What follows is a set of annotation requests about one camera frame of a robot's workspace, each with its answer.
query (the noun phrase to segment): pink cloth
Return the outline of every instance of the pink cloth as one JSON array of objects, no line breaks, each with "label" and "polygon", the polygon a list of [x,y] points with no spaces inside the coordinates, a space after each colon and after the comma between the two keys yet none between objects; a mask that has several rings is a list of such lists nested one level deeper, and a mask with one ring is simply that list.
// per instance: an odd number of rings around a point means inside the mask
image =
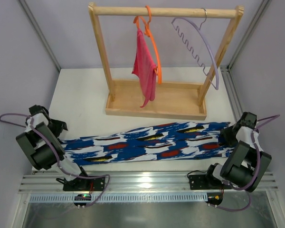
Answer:
[{"label": "pink cloth", "polygon": [[132,74],[138,76],[142,94],[145,97],[141,108],[145,107],[149,101],[155,99],[155,68],[156,64],[153,62],[152,56],[148,50],[148,46],[143,37],[143,32],[140,29],[137,29],[137,50]]}]

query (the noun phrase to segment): white tabletop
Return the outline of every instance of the white tabletop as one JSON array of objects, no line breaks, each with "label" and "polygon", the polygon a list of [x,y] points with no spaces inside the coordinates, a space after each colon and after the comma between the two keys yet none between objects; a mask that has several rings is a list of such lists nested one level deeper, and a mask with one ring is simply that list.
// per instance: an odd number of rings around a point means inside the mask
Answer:
[{"label": "white tabletop", "polygon": [[[131,68],[112,68],[113,78],[136,79]],[[163,81],[203,83],[199,67],[163,67]],[[206,95],[207,118],[202,122],[234,122],[231,106],[221,74],[219,90],[210,87]],[[184,120],[110,116],[105,114],[108,88],[102,68],[62,69],[50,105],[53,119],[65,121],[68,132],[61,139],[80,136],[110,135],[130,129]],[[85,166],[87,171],[190,171],[206,170],[210,164],[223,164],[224,158],[205,160],[139,161]]]}]

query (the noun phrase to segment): wooden rod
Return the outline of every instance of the wooden rod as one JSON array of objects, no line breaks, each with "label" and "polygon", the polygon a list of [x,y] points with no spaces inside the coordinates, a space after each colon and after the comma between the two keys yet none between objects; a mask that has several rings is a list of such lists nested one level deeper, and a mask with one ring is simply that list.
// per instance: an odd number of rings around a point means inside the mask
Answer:
[{"label": "wooden rod", "polygon": [[[100,7],[89,3],[89,8],[94,11],[95,15],[110,16],[148,16],[148,10],[145,7]],[[187,18],[204,18],[203,9],[182,9],[182,8],[152,8],[153,17],[187,17]],[[206,9],[207,18],[227,18],[236,17],[234,9]]]},{"label": "wooden rod", "polygon": [[92,7],[89,7],[89,14],[90,14],[91,22],[93,25],[93,30],[94,30],[98,50],[99,50],[101,63],[102,63],[103,68],[104,68],[104,75],[105,75],[106,82],[108,84],[109,94],[111,95],[112,101],[114,101],[114,99],[115,99],[115,86],[114,86],[114,82],[113,82],[112,76],[111,76],[110,65],[109,65],[108,56],[107,56],[106,50],[105,50],[105,43],[104,43],[103,33],[102,33],[101,27],[100,27],[99,18],[94,12],[95,5],[96,5],[95,3],[89,4],[89,6],[92,6]]},{"label": "wooden rod", "polygon": [[[235,33],[235,31],[237,30],[238,24],[241,21],[241,18],[244,14],[244,7],[243,6],[237,6],[236,7],[236,12],[237,12],[237,16],[234,19],[231,19],[229,22],[229,25],[226,29],[226,32],[223,36],[223,39],[219,45],[218,51],[215,55],[215,61],[216,61],[216,67],[219,67],[224,54],[227,51],[227,48],[232,40],[232,37]],[[211,85],[211,81],[213,80],[215,75],[214,72],[214,66],[212,65],[209,73],[207,75],[207,78],[204,82],[204,84],[202,85],[200,91],[199,91],[199,97],[198,97],[198,104],[199,106],[201,106],[203,104],[203,100],[205,99],[206,93],[208,92],[208,89]]]}]

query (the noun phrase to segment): wooden clothes rack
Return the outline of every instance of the wooden clothes rack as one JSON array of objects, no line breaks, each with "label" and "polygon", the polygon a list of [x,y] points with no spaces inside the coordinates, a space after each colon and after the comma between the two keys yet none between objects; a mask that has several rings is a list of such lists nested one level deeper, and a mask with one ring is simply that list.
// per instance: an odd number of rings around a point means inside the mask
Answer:
[{"label": "wooden clothes rack", "polygon": [[[92,2],[89,3],[88,9],[109,88],[106,114],[205,120],[207,116],[205,95],[215,75],[214,67],[219,67],[223,59],[243,16],[243,6],[237,6],[232,10],[206,9],[207,18],[230,19],[230,22],[215,55],[216,66],[211,66],[204,84],[179,82],[157,84],[155,100],[149,102],[144,108],[140,108],[144,97],[138,80],[112,79],[98,16],[148,16],[148,10],[145,7],[99,7]],[[151,8],[151,15],[153,17],[204,18],[205,11],[204,9]]]}]

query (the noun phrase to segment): patterned fabric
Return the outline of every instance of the patterned fabric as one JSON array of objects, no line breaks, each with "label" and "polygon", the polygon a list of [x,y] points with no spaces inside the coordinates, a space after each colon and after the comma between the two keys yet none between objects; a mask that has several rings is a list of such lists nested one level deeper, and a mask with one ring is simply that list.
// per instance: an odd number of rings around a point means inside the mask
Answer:
[{"label": "patterned fabric", "polygon": [[150,160],[228,157],[223,123],[169,123],[141,127],[109,136],[80,137],[61,142],[66,156],[78,165]]}]

